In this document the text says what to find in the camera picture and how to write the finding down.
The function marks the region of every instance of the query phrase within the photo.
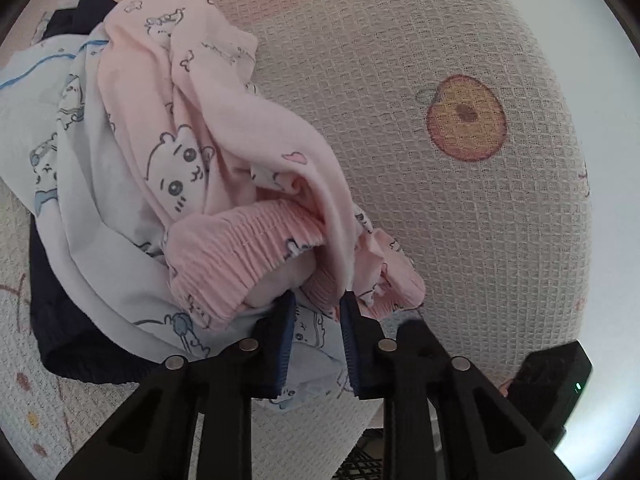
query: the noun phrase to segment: silver screw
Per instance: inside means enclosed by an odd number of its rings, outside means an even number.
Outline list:
[[[243,352],[253,352],[258,348],[258,342],[255,339],[248,337],[246,339],[242,339],[239,346]]]
[[[164,361],[164,367],[169,370],[179,370],[184,366],[185,359],[181,355],[172,355]]]
[[[451,360],[451,364],[456,370],[460,370],[461,372],[466,372],[471,368],[471,363],[466,357],[454,357]]]
[[[398,348],[398,343],[393,339],[381,339],[378,341],[378,348],[383,352],[393,352]]]

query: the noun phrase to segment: heart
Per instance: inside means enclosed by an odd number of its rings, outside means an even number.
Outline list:
[[[304,156],[300,152],[293,152],[287,155],[282,155],[284,160],[288,160],[289,162],[295,162],[296,164],[305,165],[308,161],[306,160],[306,156]]]

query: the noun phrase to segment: black garment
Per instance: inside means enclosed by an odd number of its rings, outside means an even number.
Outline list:
[[[31,327],[49,372],[85,383],[140,382],[158,364],[130,354],[105,336],[69,299],[53,274],[31,216]]]
[[[89,34],[115,6],[113,0],[79,0],[76,9],[56,10],[42,39],[60,34]]]

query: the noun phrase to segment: pink cloth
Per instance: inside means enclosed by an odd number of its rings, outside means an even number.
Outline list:
[[[389,249],[392,238],[354,212],[324,138],[255,95],[254,36],[211,0],[126,0],[105,29],[100,92],[132,173],[168,229],[172,293],[196,322],[220,330],[239,310],[303,282],[311,294],[322,286],[325,310],[352,287],[370,315],[388,314],[398,298],[421,303],[424,283]],[[310,249],[313,258],[290,262]]]

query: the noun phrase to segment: white cloth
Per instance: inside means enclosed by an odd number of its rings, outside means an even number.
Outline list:
[[[162,362],[195,360],[247,337],[268,307],[212,333],[193,323],[168,288],[164,229],[113,137],[97,87],[107,43],[49,38],[0,72],[0,176],[36,215],[49,263],[69,298],[107,337]],[[260,403],[286,412],[348,389],[340,325],[296,291],[296,328],[283,393]]]

